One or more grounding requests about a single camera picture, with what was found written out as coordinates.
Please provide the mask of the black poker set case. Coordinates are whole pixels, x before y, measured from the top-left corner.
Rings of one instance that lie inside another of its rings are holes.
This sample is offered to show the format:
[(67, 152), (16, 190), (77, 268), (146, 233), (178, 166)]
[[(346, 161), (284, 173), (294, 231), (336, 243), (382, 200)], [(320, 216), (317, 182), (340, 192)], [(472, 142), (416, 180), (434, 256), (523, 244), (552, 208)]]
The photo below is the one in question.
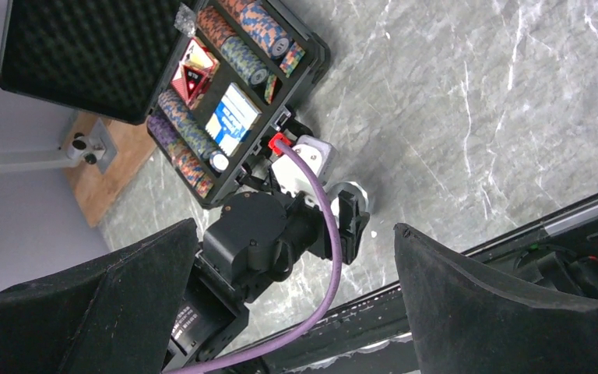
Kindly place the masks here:
[[(0, 48), (0, 88), (139, 125), (149, 115), (189, 39), (175, 26), (178, 1), (10, 1)], [(247, 35), (222, 1), (190, 1), (198, 12), (213, 7), (278, 80), (271, 103), (260, 88), (247, 86), (228, 62), (221, 62), (194, 116), (206, 123), (232, 83), (242, 87), (261, 110), (250, 135), (217, 172), (203, 162), (214, 186), (199, 197), (201, 207), (219, 206), (240, 185), (243, 174), (265, 153), (273, 133), (329, 69), (329, 46), (281, 1), (262, 8), (304, 50), (287, 75)]]

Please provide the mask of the clear round plastic disc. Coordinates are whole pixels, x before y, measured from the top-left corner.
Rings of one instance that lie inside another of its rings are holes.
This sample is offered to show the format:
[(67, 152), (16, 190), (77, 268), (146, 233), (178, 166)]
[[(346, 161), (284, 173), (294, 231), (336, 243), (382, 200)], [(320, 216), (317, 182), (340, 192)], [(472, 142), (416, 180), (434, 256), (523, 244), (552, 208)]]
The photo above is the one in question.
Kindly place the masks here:
[(327, 192), (327, 196), (331, 201), (331, 210), (335, 217), (338, 217), (341, 211), (337, 202), (341, 192), (348, 192), (355, 197), (360, 212), (372, 213), (373, 202), (365, 188), (354, 181), (343, 181), (332, 185)]

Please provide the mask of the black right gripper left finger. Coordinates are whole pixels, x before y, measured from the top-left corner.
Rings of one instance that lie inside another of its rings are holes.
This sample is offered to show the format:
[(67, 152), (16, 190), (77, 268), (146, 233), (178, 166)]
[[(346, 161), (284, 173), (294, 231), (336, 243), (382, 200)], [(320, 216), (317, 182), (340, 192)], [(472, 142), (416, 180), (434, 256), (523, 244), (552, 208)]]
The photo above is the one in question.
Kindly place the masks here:
[(0, 291), (0, 373), (158, 373), (198, 248), (185, 219)]

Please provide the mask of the red triangular dealer button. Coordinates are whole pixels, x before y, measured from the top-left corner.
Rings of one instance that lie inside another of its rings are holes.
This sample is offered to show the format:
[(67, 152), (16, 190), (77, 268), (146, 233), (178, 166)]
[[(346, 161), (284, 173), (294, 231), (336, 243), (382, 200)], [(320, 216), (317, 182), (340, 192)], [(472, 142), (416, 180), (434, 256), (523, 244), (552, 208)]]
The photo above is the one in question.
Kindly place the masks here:
[(204, 96), (210, 80), (209, 69), (180, 64), (171, 80), (171, 87), (188, 108), (194, 109)]

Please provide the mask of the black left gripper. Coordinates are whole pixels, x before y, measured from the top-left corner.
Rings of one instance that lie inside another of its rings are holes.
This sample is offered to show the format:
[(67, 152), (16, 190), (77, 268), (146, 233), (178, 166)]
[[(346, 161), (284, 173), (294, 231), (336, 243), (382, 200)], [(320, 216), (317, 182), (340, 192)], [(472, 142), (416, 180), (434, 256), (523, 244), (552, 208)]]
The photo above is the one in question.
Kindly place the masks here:
[[(332, 260), (325, 218), (318, 208), (306, 204), (305, 197), (305, 193), (299, 193), (288, 206), (288, 242), (293, 260), (298, 261), (305, 252)], [(343, 263), (350, 265), (359, 253), (370, 214), (360, 212), (357, 200), (348, 192), (341, 192), (337, 202), (341, 209), (338, 220)]]

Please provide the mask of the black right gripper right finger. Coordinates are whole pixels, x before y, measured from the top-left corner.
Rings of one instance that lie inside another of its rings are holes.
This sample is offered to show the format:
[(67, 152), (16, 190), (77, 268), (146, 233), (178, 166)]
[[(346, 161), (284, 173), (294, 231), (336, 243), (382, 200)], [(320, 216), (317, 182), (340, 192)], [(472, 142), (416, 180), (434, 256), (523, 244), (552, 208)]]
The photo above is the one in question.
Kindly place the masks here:
[(532, 284), (394, 227), (423, 373), (598, 373), (598, 300)]

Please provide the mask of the red playing card deck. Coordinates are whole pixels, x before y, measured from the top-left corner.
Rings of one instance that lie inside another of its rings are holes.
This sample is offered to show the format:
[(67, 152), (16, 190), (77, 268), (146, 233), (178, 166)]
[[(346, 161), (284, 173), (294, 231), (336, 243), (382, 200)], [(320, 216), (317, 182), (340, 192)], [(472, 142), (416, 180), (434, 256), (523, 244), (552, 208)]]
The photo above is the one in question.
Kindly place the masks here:
[(171, 87), (191, 110), (196, 109), (209, 89), (220, 62), (198, 37), (189, 42)]

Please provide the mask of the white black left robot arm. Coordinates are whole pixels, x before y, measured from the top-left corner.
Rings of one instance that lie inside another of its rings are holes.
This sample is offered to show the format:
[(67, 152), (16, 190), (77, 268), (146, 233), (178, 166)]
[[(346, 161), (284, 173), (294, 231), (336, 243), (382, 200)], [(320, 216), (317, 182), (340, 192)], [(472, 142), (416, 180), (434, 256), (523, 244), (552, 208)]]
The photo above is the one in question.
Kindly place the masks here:
[(322, 210), (305, 192), (232, 196), (203, 235), (161, 371), (214, 359), (248, 325), (248, 303), (286, 280), (305, 252), (332, 258)]

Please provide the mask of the blue playing card deck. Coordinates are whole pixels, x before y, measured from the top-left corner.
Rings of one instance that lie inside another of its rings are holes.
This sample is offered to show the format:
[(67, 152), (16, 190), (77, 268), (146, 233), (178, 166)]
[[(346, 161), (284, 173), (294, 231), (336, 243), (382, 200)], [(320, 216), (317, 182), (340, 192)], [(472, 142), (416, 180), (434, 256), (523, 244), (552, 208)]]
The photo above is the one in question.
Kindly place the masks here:
[(233, 156), (244, 143), (262, 111), (236, 84), (231, 83), (221, 97), (205, 130), (217, 146)]

